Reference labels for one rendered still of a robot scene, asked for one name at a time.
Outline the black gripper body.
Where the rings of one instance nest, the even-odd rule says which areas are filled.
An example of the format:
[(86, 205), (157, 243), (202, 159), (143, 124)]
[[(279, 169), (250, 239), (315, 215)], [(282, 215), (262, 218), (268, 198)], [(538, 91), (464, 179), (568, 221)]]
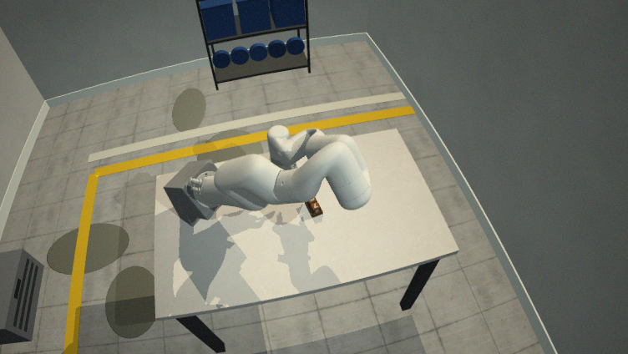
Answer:
[(285, 165), (277, 165), (279, 168), (283, 169), (283, 170), (289, 170), (289, 169), (297, 169), (297, 165), (296, 163), (291, 165), (291, 166), (285, 166)]

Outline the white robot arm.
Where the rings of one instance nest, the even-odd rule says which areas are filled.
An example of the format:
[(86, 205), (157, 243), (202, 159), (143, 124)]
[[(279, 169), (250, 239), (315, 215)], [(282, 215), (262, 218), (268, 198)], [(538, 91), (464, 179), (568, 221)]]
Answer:
[[(271, 161), (248, 154), (226, 161), (216, 172), (190, 178), (189, 182), (195, 183), (190, 189), (198, 204), (205, 208), (228, 205), (258, 211), (268, 204), (308, 202), (315, 198), (324, 178), (343, 209), (357, 210), (370, 200), (368, 167), (350, 136), (305, 129), (290, 138), (285, 126), (276, 125), (268, 130), (267, 141)], [(283, 170), (277, 166), (291, 166), (304, 156), (308, 161), (300, 168)]]

